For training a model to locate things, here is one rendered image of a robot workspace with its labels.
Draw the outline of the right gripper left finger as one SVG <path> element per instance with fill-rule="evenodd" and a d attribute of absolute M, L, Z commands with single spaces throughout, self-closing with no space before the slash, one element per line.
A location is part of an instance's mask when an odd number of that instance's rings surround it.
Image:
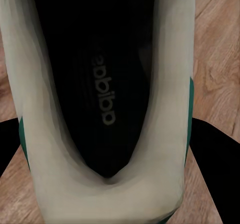
<path fill-rule="evenodd" d="M 18 118 L 0 122 L 0 177 L 20 145 Z"/>

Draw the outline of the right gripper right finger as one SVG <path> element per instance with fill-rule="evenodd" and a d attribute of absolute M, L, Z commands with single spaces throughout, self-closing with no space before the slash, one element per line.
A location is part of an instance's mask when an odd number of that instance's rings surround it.
<path fill-rule="evenodd" d="M 240 224 L 240 143 L 192 117 L 189 146 L 223 224 Z"/>

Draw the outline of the gym shoe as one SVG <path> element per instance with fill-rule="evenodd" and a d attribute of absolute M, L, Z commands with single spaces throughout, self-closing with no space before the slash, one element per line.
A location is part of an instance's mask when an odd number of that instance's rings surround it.
<path fill-rule="evenodd" d="M 195 0 L 0 0 L 45 224 L 165 224 L 184 199 Z"/>

